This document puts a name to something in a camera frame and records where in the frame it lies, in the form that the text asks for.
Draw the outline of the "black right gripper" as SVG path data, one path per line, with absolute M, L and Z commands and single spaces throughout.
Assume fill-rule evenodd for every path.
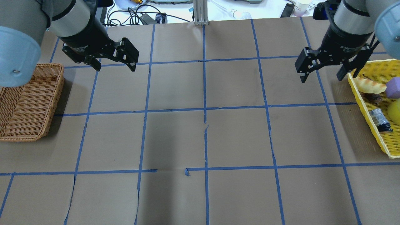
M 361 69 L 372 55 L 372 47 L 365 41 L 325 40 L 314 50 L 305 47 L 295 61 L 295 69 L 305 83 L 309 74 L 325 66 L 341 65 L 336 73 L 338 81 L 342 81 L 347 73 Z

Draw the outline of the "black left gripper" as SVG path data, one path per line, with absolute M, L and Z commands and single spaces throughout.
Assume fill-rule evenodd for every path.
M 62 51 L 75 63 L 89 65 L 97 72 L 102 66 L 99 59 L 123 63 L 132 72 L 136 71 L 139 60 L 138 49 L 126 37 L 118 42 L 109 39 L 105 43 L 93 42 L 83 47 L 70 47 L 64 43 Z

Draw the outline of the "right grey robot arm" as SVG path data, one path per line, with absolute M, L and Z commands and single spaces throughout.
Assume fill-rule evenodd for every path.
M 329 20 L 321 46 L 303 48 L 295 69 L 301 82 L 325 66 L 341 65 L 336 77 L 349 72 L 356 78 L 378 44 L 394 59 L 400 55 L 400 3 L 398 0 L 327 0 L 324 11 Z

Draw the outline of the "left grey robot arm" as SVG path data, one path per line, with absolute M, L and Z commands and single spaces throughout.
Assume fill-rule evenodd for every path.
M 96 18 L 97 8 L 113 0 L 2 0 L 0 2 L 0 79 L 2 87 L 27 84 L 41 57 L 46 30 L 63 41 L 63 52 L 75 63 L 101 70 L 99 59 L 136 70 L 139 51 L 123 37 L 112 40 Z

